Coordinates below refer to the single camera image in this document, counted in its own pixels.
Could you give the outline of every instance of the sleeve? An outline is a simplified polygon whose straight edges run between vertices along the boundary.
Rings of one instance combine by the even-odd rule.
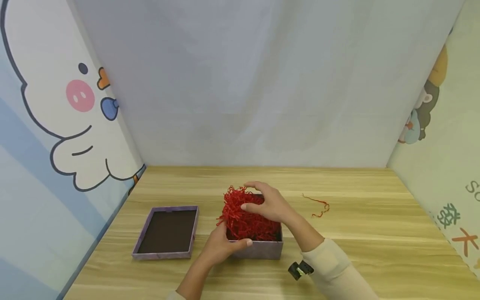
[[[310,277],[328,299],[379,299],[333,240],[325,239],[316,249],[302,255],[303,260],[314,269]]]
[[[180,296],[176,291],[172,291],[168,294],[167,300],[185,300],[185,298]]]

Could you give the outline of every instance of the left hand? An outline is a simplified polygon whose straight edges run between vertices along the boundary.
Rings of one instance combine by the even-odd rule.
[[[227,239],[227,226],[225,222],[220,223],[213,231],[198,257],[210,266],[222,263],[233,252],[245,249],[253,245],[251,239],[243,239],[230,242]]]

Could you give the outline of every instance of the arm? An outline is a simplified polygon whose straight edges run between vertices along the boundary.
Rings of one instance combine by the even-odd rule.
[[[176,292],[168,300],[198,300],[202,295],[205,280],[212,267],[226,260],[233,252],[250,247],[251,239],[230,242],[227,239],[227,226],[220,223],[210,233],[205,246],[188,270]]]
[[[177,289],[177,293],[188,300],[200,299],[204,289],[205,280],[212,267],[211,264],[199,257],[190,266],[185,278]]]
[[[261,191],[261,205],[243,204],[242,209],[284,223],[297,241],[304,261],[313,269],[311,278],[317,288],[331,300],[375,300],[375,292],[353,267],[345,252],[332,240],[325,239],[305,218],[300,216],[280,192],[266,183],[245,183]]]

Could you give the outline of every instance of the white wall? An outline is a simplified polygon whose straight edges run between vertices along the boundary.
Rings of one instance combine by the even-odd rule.
[[[151,165],[384,167],[462,0],[75,0]]]

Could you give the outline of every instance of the cartoon character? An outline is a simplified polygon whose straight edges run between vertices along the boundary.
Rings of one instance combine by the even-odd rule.
[[[67,1],[4,0],[0,18],[28,114],[59,138],[50,152],[53,168],[73,176],[80,191],[109,176],[136,183],[143,163],[122,132],[105,70],[95,67]]]
[[[447,49],[444,45],[398,138],[399,143],[413,144],[426,137],[425,128],[430,124],[430,112],[437,104],[439,86],[446,77],[447,61]]]

